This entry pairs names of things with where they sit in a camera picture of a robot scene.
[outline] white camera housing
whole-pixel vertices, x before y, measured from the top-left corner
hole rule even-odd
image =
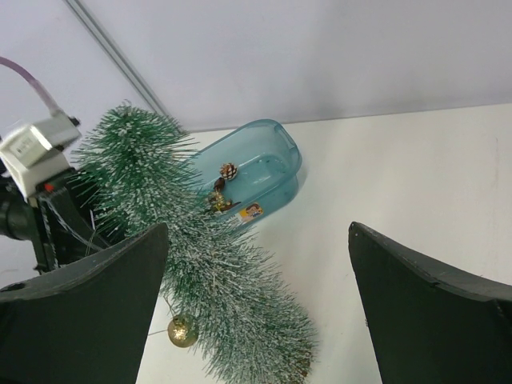
[[[0,142],[0,158],[27,199],[41,182],[70,168],[62,150],[81,137],[64,113],[22,126]]]

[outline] label sticker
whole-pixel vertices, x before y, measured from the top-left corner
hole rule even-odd
[[[247,208],[237,213],[238,220],[241,222],[250,222],[263,214],[263,208],[257,202],[249,204]]]
[[[37,144],[37,142],[38,140],[32,134],[24,134],[13,144],[11,144],[10,151],[17,158],[21,158],[25,156],[27,152],[32,150],[34,144]]]

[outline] christmas garland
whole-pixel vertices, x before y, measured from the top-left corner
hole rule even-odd
[[[188,332],[179,346],[198,341],[208,374],[227,384],[302,383],[315,328],[270,255],[207,209],[189,144],[173,118],[126,104],[108,111],[74,152],[76,181],[98,188],[97,229],[115,238],[167,224],[161,294],[180,314],[169,332]]]

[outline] wire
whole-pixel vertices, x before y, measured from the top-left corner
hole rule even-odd
[[[64,191],[65,191],[64,188],[62,188],[60,190],[56,190],[54,192],[54,194],[53,194],[53,197],[55,198],[56,196],[62,196]],[[67,230],[74,238],[79,240],[83,245],[87,246],[89,250],[91,248],[93,250],[96,250],[97,252],[99,252],[100,250],[103,250],[103,248],[101,248],[100,246],[97,246],[96,244],[93,244],[92,241],[88,241],[87,239],[82,237],[77,231],[75,231],[71,227],[71,225],[69,225],[66,222],[66,220],[60,215],[60,213],[58,212],[57,207],[55,207],[55,205],[53,203],[53,200],[51,198],[43,198],[43,197],[41,197],[40,200],[41,200],[41,202],[44,202],[45,204],[48,205],[48,207],[50,208],[51,212],[55,215],[55,218],[57,219],[58,223],[62,226],[62,228]]]
[[[44,86],[30,74],[28,70],[20,66],[19,64],[9,60],[8,58],[4,58],[0,56],[0,65],[6,66],[7,68],[11,68],[13,71],[17,72],[22,78],[24,78],[31,86],[34,88],[36,93],[41,98],[42,102],[45,103],[46,107],[50,111],[52,116],[59,114],[62,112],[61,108],[57,105],[54,98],[48,93]]]
[[[154,334],[161,334],[163,332],[166,332],[167,330],[157,330],[156,332],[151,332],[150,334],[147,334],[149,336],[153,336]]]

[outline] white wall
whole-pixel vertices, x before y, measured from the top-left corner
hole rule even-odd
[[[83,0],[189,129],[512,102],[510,0]]]
[[[125,99],[144,106],[131,85],[60,0],[0,2],[0,55],[31,72],[68,114],[93,127]],[[0,134],[19,121],[49,117],[15,72],[0,66]],[[30,242],[0,237],[0,287],[34,276]]]

